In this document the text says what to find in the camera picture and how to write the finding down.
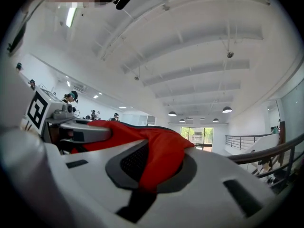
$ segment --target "black slot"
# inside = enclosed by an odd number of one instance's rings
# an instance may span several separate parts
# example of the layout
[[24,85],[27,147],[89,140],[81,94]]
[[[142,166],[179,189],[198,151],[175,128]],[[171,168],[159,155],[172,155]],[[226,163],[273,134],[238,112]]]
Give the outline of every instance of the black slot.
[[66,166],[69,169],[71,169],[71,168],[81,166],[81,165],[84,165],[84,164],[88,164],[88,162],[86,160],[79,160],[79,161],[73,161],[73,162],[66,163]]
[[237,180],[227,180],[224,185],[247,218],[262,209],[262,205]]

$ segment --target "ceiling light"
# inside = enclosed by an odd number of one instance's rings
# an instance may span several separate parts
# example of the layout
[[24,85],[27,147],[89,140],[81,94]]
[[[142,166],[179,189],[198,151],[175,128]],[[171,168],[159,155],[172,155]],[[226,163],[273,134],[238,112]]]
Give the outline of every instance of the ceiling light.
[[67,13],[67,18],[66,18],[66,26],[69,28],[72,26],[74,16],[75,16],[76,8],[70,8]]
[[175,112],[169,112],[168,114],[169,116],[177,116],[177,114]]
[[232,112],[232,109],[229,106],[225,106],[223,109],[223,113],[228,113],[228,112]]

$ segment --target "handrail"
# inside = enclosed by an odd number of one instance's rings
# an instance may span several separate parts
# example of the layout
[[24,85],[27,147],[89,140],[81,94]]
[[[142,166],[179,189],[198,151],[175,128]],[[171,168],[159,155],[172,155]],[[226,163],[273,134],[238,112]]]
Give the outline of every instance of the handrail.
[[265,137],[268,135],[272,135],[274,133],[269,133],[269,134],[262,134],[262,135],[226,135],[226,137]]
[[282,152],[286,152],[303,141],[304,141],[304,133],[294,138],[291,141],[288,141],[286,143],[280,144],[278,146],[272,147],[267,150],[262,150],[255,153],[232,155],[232,156],[228,156],[228,158],[239,165],[252,163],[252,162],[260,161],[265,157],[273,157]]

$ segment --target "white robot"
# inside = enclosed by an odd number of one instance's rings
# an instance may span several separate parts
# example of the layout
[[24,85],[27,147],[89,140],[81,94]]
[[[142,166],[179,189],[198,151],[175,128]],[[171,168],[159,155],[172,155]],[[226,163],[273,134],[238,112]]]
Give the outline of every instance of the white robot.
[[[111,138],[111,129],[76,119],[71,105],[51,95],[37,89],[26,111],[41,138],[10,128],[0,136],[3,169],[50,226],[235,227],[275,197],[228,158],[195,148],[185,150],[177,173],[159,184],[156,193],[141,193],[138,180],[148,141],[83,152],[82,144]],[[65,131],[72,131],[72,137],[65,138]],[[71,145],[81,153],[64,154]]]

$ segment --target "red fabric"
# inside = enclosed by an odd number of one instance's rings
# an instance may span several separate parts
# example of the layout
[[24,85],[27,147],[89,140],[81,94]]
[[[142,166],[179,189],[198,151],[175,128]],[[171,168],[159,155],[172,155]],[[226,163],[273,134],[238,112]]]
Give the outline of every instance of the red fabric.
[[139,181],[139,188],[156,191],[156,186],[174,175],[182,160],[184,149],[194,147],[177,132],[156,128],[135,129],[115,121],[93,121],[88,125],[108,127],[113,135],[109,140],[85,144],[89,151],[112,148],[141,139],[149,140],[149,157]]

